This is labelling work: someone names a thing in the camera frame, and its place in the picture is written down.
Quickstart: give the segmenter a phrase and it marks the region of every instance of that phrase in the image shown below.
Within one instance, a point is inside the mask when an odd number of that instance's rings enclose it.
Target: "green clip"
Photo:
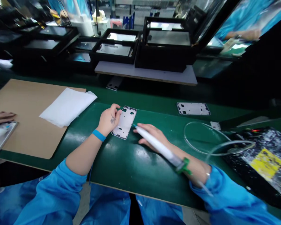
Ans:
[[[184,158],[183,159],[183,163],[184,165],[177,171],[178,174],[182,173],[182,172],[186,172],[189,175],[192,174],[192,172],[190,170],[187,169],[188,164],[190,163],[190,160],[188,158]]]

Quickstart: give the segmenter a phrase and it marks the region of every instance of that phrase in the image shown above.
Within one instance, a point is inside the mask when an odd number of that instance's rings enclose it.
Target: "brown cardboard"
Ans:
[[[0,112],[16,113],[19,124],[4,150],[50,159],[67,127],[59,128],[39,115],[66,87],[11,79],[0,90]],[[69,87],[76,91],[86,89]]]

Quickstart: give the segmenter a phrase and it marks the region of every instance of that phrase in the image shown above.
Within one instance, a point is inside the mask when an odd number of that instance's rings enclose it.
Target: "green workbench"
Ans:
[[[0,152],[0,158],[2,159],[47,171],[52,171],[92,133],[98,125],[102,111],[109,108],[112,103],[117,103],[121,107],[127,105],[136,108],[135,123],[153,124],[163,131],[170,142],[201,160],[205,159],[205,155],[194,151],[184,141],[183,128],[186,123],[199,121],[209,124],[209,121],[222,121],[250,112],[250,110],[246,109],[205,102],[211,111],[210,116],[183,116],[178,114],[176,103],[189,101],[189,97],[171,98],[151,95],[147,94],[145,89],[143,92],[137,93],[125,88],[124,84],[124,90],[120,88],[115,92],[105,88],[106,82],[104,85],[100,84],[98,77],[89,77],[81,82],[73,82],[70,77],[55,80],[0,72],[0,79],[2,77],[5,77],[6,81],[9,78],[14,78],[86,88],[87,91],[92,91],[98,96],[97,100],[68,127],[51,159],[36,158],[4,150]],[[208,142],[206,139],[208,135],[210,135],[210,131],[206,128],[198,132],[188,131],[190,141],[198,139],[206,141],[206,144],[201,146],[205,151],[208,151],[215,144],[212,143],[213,141]],[[110,134],[95,159],[90,181],[174,204],[204,210],[203,201],[190,190],[187,178],[184,175],[176,174],[172,166],[160,155],[139,145],[137,143],[139,139],[140,136],[132,132],[126,140]],[[245,187],[238,175],[220,157],[212,157],[210,163],[220,167],[236,183]],[[281,210],[269,207],[269,211],[281,219]]]

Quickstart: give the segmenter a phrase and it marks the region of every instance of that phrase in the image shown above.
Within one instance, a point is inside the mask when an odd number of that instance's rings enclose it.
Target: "floor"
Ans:
[[[83,185],[83,189],[80,192],[81,200],[78,208],[78,212],[73,219],[74,225],[79,225],[85,214],[89,209],[91,187],[86,182]],[[210,225],[209,214],[206,212],[193,210],[190,208],[182,207],[183,221],[186,225]]]

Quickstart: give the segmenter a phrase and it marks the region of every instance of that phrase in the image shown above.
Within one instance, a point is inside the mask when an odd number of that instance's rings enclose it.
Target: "yellow label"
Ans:
[[[250,165],[263,176],[264,179],[270,181],[281,167],[281,159],[264,148]]]

